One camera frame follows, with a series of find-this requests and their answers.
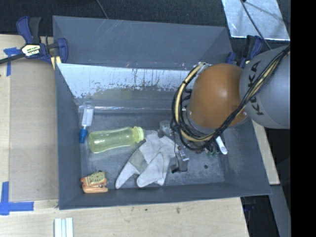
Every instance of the bottle cap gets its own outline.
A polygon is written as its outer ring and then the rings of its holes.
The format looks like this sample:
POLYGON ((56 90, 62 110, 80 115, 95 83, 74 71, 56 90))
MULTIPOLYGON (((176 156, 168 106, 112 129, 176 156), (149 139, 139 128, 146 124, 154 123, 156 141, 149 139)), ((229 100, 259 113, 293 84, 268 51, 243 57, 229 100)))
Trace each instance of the bottle cap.
POLYGON ((139 140, 136 141, 138 143, 145 138, 145 133, 144 130, 139 126, 135 126, 134 129, 136 129, 136 131, 138 132, 139 140))
POLYGON ((81 129, 79 132, 79 143, 84 143, 84 139, 86 138, 88 134, 88 130, 86 129, 81 129))

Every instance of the blue cap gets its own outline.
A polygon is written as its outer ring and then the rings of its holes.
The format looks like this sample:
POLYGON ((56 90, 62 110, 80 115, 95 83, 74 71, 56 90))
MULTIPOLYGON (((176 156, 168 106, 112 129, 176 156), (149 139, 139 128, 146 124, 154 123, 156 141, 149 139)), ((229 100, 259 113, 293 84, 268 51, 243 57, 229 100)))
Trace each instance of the blue cap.
POLYGON ((84 143, 84 139, 87 137, 88 130, 87 129, 81 129, 79 132, 79 143, 84 143))

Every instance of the blue tape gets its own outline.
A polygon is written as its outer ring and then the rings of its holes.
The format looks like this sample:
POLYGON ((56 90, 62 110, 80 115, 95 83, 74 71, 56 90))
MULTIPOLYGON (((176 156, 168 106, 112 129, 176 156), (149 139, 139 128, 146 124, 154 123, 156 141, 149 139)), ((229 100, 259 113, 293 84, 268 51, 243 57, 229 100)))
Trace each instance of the blue tape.
MULTIPOLYGON (((16 47, 6 48, 3 51, 8 57, 10 57, 11 55, 17 55, 17 54, 22 53, 22 51, 16 47)), ((9 61, 6 67, 6 76, 8 77, 10 75, 11 75, 11 62, 9 61)))
POLYGON ((12 211, 34 211, 34 202, 9 202, 9 182, 3 182, 0 215, 6 216, 12 211))

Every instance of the clamp handle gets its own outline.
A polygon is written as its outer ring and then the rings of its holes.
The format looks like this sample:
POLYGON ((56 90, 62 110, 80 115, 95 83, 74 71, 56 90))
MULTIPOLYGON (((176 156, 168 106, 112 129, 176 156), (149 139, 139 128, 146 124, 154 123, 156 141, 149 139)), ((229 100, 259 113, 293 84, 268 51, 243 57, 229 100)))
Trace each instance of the clamp handle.
POLYGON ((16 28, 19 35, 25 40, 25 44, 38 44, 40 43, 39 37, 39 24, 40 17, 24 16, 16 22, 16 28))

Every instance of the small orange object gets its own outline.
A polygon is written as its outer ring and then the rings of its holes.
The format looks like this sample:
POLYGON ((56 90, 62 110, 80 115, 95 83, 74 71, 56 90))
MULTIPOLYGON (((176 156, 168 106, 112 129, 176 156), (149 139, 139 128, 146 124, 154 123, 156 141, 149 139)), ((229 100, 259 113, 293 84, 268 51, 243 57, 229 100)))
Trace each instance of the small orange object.
POLYGON ((97 171, 80 179, 84 193, 105 193, 108 192, 107 179, 104 171, 97 171))

